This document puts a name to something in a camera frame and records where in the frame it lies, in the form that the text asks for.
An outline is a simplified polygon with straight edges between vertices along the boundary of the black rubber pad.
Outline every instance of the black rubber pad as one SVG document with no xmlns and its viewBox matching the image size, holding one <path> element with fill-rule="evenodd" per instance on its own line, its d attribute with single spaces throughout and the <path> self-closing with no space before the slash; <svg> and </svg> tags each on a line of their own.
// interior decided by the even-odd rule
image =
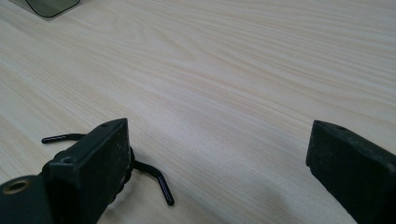
<svg viewBox="0 0 396 224">
<path fill-rule="evenodd" d="M 396 224 L 396 156 L 352 131 L 315 120 L 306 165 L 358 223 Z"/>
</svg>

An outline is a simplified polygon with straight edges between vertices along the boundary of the table surface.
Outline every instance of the table surface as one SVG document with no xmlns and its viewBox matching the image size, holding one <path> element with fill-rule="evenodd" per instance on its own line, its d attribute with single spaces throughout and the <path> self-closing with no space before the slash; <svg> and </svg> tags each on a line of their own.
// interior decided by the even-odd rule
<svg viewBox="0 0 396 224">
<path fill-rule="evenodd" d="M 396 153 L 393 0 L 0 2 L 0 182 L 128 118 L 131 181 L 99 223 L 355 223 L 311 175 L 314 119 Z"/>
</svg>

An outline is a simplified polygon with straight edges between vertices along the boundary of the wood grain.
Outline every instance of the wood grain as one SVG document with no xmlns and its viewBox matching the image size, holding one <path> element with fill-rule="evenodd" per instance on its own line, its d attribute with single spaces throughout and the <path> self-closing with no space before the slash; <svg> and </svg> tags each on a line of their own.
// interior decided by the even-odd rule
<svg viewBox="0 0 396 224">
<path fill-rule="evenodd" d="M 304 164 L 314 119 L 396 153 L 396 2 L 0 2 L 0 182 L 40 139 L 128 118 L 134 172 L 99 223 L 355 223 Z"/>
</svg>

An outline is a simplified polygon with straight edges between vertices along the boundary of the black object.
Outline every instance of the black object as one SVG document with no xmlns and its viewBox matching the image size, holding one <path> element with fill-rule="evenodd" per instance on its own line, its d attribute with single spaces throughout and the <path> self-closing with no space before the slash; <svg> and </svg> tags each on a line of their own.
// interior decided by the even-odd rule
<svg viewBox="0 0 396 224">
<path fill-rule="evenodd" d="M 15 4 L 44 17 L 55 17 L 76 6 L 80 0 L 10 0 Z"/>
<path fill-rule="evenodd" d="M 352 131 L 315 120 L 306 165 L 358 223 L 396 223 L 396 156 Z"/>
<path fill-rule="evenodd" d="M 166 202 L 175 203 L 163 174 L 134 159 L 127 119 L 104 123 L 88 134 L 44 138 L 42 143 L 63 140 L 78 141 L 55 155 L 39 175 L 0 186 L 0 223 L 96 223 L 134 168 L 156 177 Z"/>
</svg>

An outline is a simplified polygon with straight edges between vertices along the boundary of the black metal rod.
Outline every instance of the black metal rod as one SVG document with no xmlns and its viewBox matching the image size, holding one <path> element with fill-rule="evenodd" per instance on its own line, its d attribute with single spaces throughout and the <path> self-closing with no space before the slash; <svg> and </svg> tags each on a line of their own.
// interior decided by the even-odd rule
<svg viewBox="0 0 396 224">
<path fill-rule="evenodd" d="M 149 175 L 152 175 L 153 177 L 157 178 L 161 190 L 163 191 L 163 197 L 165 197 L 165 200 L 168 203 L 168 205 L 172 206 L 175 204 L 175 200 L 172 196 L 171 190 L 166 184 L 165 177 L 163 177 L 161 171 L 159 171 L 157 168 L 153 166 L 147 165 L 140 161 L 134 161 L 134 168 L 138 171 L 148 173 Z"/>
<path fill-rule="evenodd" d="M 85 135 L 86 134 L 83 134 L 83 133 L 62 134 L 62 135 L 57 135 L 57 136 L 43 138 L 41 140 L 41 143 L 42 144 L 47 144 L 47 143 L 62 142 L 62 141 L 66 141 L 66 140 L 78 141 L 79 139 L 81 139 Z"/>
</svg>

